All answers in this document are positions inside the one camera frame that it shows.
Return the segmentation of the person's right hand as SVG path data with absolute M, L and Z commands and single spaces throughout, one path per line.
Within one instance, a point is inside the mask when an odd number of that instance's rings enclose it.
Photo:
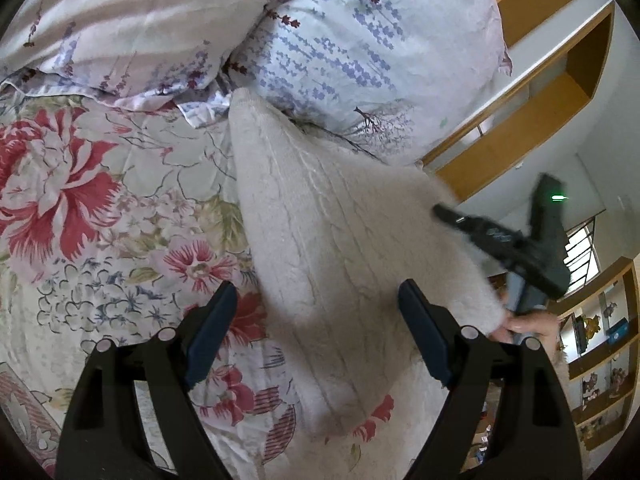
M 560 357 L 558 318 L 545 310 L 515 315 L 506 308 L 509 301 L 506 287 L 498 290 L 498 297 L 505 309 L 500 325 L 489 335 L 489 338 L 504 344 L 513 344 L 515 335 L 534 334 L 544 346 L 550 361 L 555 363 Z

